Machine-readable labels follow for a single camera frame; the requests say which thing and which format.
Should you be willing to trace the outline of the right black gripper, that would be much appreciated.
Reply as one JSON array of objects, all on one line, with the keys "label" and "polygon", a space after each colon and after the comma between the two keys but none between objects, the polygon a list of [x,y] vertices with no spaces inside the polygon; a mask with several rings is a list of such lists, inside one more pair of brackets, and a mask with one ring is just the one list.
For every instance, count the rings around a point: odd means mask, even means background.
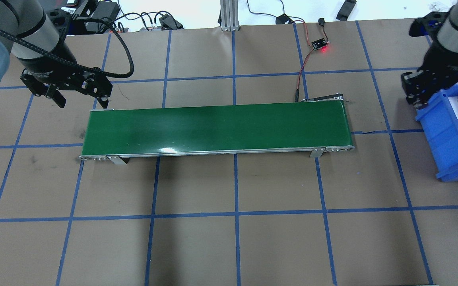
[{"label": "right black gripper", "polygon": [[402,73],[400,81],[407,103],[416,110],[425,109],[434,93],[458,83],[458,53],[433,42],[422,65],[414,72]]}]

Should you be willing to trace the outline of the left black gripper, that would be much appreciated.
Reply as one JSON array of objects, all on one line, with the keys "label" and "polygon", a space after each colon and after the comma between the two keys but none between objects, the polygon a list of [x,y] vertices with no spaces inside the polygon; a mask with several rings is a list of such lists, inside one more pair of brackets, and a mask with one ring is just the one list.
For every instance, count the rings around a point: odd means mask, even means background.
[{"label": "left black gripper", "polygon": [[53,100],[59,108],[64,108],[66,105],[66,99],[59,90],[67,90],[93,96],[101,108],[107,109],[113,88],[107,76],[88,71],[71,72],[59,79],[38,79],[31,74],[31,71],[24,69],[20,80],[35,96],[45,96],[49,91],[49,99]]}]

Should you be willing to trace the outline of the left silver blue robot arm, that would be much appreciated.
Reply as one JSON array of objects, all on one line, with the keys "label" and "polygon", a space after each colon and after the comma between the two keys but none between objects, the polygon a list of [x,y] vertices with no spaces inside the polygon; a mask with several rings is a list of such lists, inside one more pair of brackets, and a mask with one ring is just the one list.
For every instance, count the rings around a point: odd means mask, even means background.
[{"label": "left silver blue robot arm", "polygon": [[76,91],[107,108],[112,83],[100,69],[78,64],[65,42],[74,20],[63,9],[46,11],[37,0],[0,0],[0,83],[14,56],[33,95],[64,108],[61,91]]}]

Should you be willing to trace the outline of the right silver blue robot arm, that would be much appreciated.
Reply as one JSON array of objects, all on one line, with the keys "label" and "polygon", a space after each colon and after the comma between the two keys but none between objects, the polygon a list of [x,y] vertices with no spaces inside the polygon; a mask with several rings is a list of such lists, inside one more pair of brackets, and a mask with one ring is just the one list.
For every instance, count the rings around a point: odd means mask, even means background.
[{"label": "right silver blue robot arm", "polygon": [[400,76],[407,103],[420,110],[435,93],[458,83],[458,1],[447,12],[430,12],[415,19],[409,36],[431,38],[420,67]]}]

